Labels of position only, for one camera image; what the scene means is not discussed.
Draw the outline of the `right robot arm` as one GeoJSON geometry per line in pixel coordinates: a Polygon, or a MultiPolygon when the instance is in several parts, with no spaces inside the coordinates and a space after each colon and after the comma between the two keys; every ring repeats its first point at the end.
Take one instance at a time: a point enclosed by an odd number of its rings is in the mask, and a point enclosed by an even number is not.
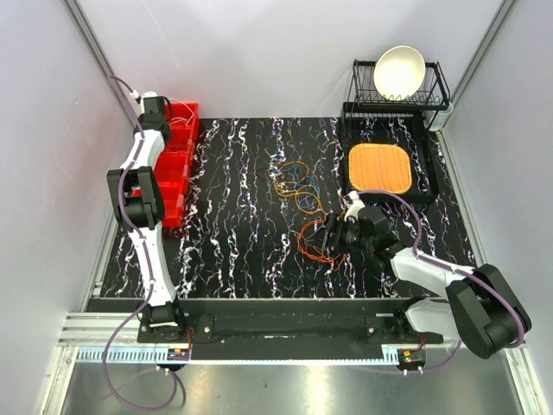
{"type": "Polygon", "coordinates": [[[436,295],[417,297],[398,311],[392,332],[401,342],[434,333],[459,339],[473,354],[488,359],[520,345],[531,330],[528,313],[497,267],[456,265],[416,251],[390,232],[377,207],[329,214],[321,248],[332,254],[361,252],[373,270],[390,272],[436,295]]]}

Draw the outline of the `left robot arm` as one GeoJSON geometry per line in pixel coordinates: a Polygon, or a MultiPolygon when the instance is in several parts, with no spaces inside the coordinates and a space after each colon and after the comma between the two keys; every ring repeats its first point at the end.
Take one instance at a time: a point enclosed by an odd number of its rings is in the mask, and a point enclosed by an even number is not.
{"type": "Polygon", "coordinates": [[[157,160],[171,138],[167,98],[154,92],[133,92],[140,105],[133,145],[121,166],[107,172],[113,213],[127,231],[137,255],[143,281],[144,303],[141,330],[178,342],[187,322],[176,299],[162,242],[165,207],[154,174],[157,160]]]}

